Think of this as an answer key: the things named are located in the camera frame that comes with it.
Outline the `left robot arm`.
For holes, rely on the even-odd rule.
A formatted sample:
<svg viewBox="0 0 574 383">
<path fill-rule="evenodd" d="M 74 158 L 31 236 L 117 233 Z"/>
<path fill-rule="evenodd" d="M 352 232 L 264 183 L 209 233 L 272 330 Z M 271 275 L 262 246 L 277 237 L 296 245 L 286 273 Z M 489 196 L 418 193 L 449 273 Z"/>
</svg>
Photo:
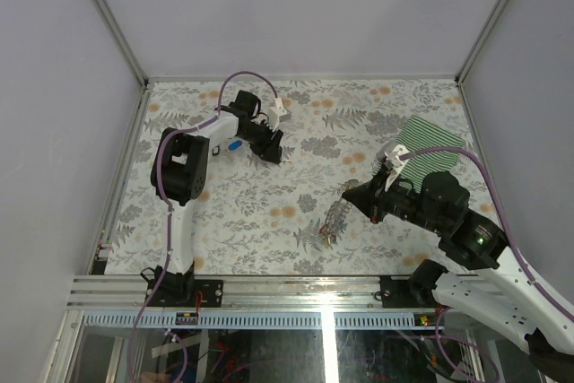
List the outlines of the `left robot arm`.
<svg viewBox="0 0 574 383">
<path fill-rule="evenodd" d="M 223 281 L 195 277 L 194 203 L 204 191 L 210 157 L 231 139 L 247 142 L 262 161 L 280 163 L 283 131 L 279 125 L 286 114 L 279 99 L 263 109 L 256 95 L 239 91 L 230 105 L 219 107 L 204 123 L 162 132 L 151 184 L 167 205 L 167 218 L 161 262 L 141 272 L 147 282 L 146 306 L 208 309 L 222 305 Z"/>
</svg>

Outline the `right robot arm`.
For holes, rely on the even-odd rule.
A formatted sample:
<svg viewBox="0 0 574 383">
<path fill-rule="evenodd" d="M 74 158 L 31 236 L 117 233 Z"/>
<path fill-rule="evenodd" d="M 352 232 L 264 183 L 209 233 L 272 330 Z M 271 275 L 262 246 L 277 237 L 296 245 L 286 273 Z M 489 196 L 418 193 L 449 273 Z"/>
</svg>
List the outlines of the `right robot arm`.
<svg viewBox="0 0 574 383">
<path fill-rule="evenodd" d="M 572 303 L 529 264 L 518 262 L 503 230 L 469 208 L 470 194 L 454 176 L 431 173 L 415 192 L 404 186 L 402 178 L 388 185 L 387 173 L 380 171 L 342 197 L 374 223 L 393 215 L 437 234 L 439 248 L 450 260 L 505 295 L 497 299 L 426 259 L 409 279 L 415 304 L 425 307 L 436 301 L 458 309 L 504 335 L 550 379 L 573 380 Z"/>
</svg>

